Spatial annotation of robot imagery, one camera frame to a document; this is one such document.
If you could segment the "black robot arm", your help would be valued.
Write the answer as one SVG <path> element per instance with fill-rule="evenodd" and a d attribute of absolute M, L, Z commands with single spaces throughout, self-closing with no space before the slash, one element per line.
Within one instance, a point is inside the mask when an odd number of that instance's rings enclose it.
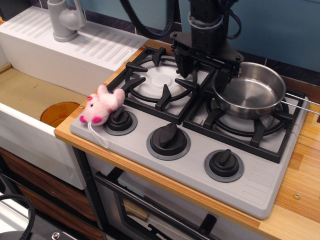
<path fill-rule="evenodd" d="M 240 33 L 229 35 L 229 18 L 240 26 L 241 20 L 232 10 L 234 0 L 192 0 L 188 22 L 190 32 L 173 32 L 172 49 L 180 75 L 186 78 L 195 64 L 217 69 L 216 91 L 223 93 L 227 84 L 240 74 L 244 57 L 229 44 Z"/>

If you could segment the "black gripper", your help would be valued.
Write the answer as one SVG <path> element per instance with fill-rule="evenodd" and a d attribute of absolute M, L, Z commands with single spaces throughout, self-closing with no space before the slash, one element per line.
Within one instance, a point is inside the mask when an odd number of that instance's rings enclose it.
<path fill-rule="evenodd" d="M 195 62 L 218 70 L 213 84 L 216 96 L 220 96 L 234 76 L 240 74 L 244 57 L 225 36 L 174 31 L 170 38 L 176 65 L 183 78 L 193 71 Z"/>

